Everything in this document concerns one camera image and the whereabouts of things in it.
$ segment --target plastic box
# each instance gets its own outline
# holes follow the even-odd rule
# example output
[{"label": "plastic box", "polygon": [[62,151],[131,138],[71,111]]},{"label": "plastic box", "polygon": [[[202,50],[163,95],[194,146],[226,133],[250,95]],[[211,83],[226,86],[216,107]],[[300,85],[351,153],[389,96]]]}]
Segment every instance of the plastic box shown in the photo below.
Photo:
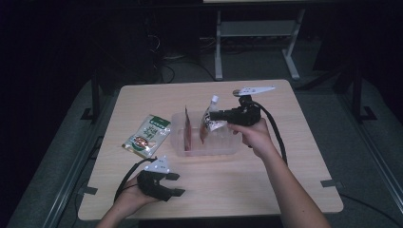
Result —
[{"label": "plastic box", "polygon": [[202,143],[199,130],[204,112],[187,112],[187,114],[192,126],[192,149],[190,151],[184,151],[184,112],[174,114],[171,120],[170,141],[179,156],[230,155],[237,152],[240,147],[241,134],[234,135],[232,130],[225,125],[209,132]]}]

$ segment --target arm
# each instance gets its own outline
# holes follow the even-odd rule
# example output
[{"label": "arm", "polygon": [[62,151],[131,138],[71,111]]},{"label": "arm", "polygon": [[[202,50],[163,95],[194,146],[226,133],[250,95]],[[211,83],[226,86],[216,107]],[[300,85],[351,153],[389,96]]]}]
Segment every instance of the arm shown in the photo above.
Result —
[{"label": "arm", "polygon": [[137,186],[137,176],[125,184],[125,190],[106,212],[97,228],[118,227],[123,219],[136,213],[148,203],[158,201],[143,194]]},{"label": "arm", "polygon": [[285,227],[330,227],[315,202],[299,184],[282,160],[270,138],[266,121],[261,119],[251,127],[229,124],[234,134],[242,133],[242,141],[251,145],[261,158],[272,183]]}]

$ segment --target snack package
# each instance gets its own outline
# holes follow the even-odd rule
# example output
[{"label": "snack package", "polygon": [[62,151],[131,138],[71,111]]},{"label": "snack package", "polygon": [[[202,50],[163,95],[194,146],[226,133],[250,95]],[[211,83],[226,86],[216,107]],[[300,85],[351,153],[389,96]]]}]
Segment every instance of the snack package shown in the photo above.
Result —
[{"label": "snack package", "polygon": [[183,142],[184,151],[192,150],[192,126],[190,125],[189,115],[187,115],[187,108],[184,108],[186,120],[184,122]]},{"label": "snack package", "polygon": [[150,158],[169,135],[170,126],[170,121],[148,115],[136,134],[130,136],[122,147],[144,159]]},{"label": "snack package", "polygon": [[204,139],[207,138],[208,132],[214,131],[215,129],[225,125],[224,121],[210,121],[210,111],[219,110],[217,108],[218,101],[219,97],[214,95],[211,99],[210,106],[208,106],[201,118],[200,137],[202,143],[204,143]]}]

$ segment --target light wood table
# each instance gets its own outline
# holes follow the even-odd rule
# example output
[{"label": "light wood table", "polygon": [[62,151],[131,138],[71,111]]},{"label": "light wood table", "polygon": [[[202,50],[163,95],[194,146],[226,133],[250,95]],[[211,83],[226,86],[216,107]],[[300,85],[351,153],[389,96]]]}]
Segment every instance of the light wood table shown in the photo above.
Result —
[{"label": "light wood table", "polygon": [[[285,144],[291,171],[322,212],[341,211],[343,204],[336,188],[323,187],[321,184],[321,181],[330,180],[331,176],[292,88],[285,80],[267,80],[123,87],[88,183],[88,187],[98,191],[95,195],[84,195],[79,218],[100,219],[112,205],[122,178],[134,163],[141,160],[139,156],[121,148],[121,145],[136,132],[148,114],[170,120],[174,113],[183,112],[185,106],[189,111],[204,111],[214,94],[220,97],[220,109],[237,107],[238,98],[232,95],[232,91],[244,86],[276,87],[275,90],[252,97],[273,115]],[[274,143],[278,144],[273,129],[269,127]],[[163,180],[162,185],[186,191],[181,197],[171,198],[168,202],[149,204],[132,218],[179,219],[279,214],[278,203],[263,163],[245,145],[241,145],[234,155],[179,157],[168,137],[155,155],[166,155],[171,171],[181,175],[176,181]]]}]

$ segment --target green and white package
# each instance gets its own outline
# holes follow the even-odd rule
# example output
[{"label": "green and white package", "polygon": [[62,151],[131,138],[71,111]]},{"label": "green and white package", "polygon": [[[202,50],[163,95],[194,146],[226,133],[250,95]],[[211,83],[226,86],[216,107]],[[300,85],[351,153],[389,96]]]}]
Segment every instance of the green and white package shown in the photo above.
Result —
[{"label": "green and white package", "polygon": [[171,122],[148,115],[136,134],[130,136],[122,147],[146,159],[151,158],[170,132]]}]

